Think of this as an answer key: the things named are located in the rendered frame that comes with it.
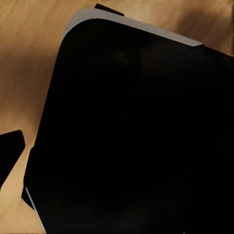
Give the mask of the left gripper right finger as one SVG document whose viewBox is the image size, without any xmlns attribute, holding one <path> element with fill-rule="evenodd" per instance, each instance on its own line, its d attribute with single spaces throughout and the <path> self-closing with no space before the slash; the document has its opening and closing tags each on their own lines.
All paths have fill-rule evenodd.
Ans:
<svg viewBox="0 0 234 234">
<path fill-rule="evenodd" d="M 222 130 L 218 146 L 234 169 L 234 132 Z"/>
</svg>

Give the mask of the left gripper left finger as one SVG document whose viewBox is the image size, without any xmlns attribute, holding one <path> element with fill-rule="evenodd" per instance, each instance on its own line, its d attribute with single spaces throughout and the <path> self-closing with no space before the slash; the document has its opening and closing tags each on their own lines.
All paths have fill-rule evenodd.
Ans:
<svg viewBox="0 0 234 234">
<path fill-rule="evenodd" d="M 25 149 L 21 130 L 0 135 L 0 188 Z"/>
</svg>

